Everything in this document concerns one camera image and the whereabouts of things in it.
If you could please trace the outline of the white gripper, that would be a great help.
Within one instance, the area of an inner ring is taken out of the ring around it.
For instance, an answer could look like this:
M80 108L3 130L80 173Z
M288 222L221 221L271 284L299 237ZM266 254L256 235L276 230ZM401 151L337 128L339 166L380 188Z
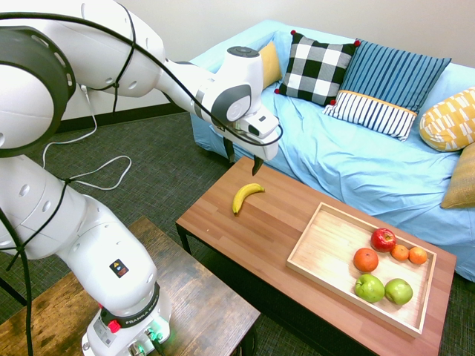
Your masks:
M253 154L252 176L255 176L264 160L273 159L278 153L280 139L279 120L270 111L257 111L234 121L222 130L223 145L230 163L235 162L234 144Z

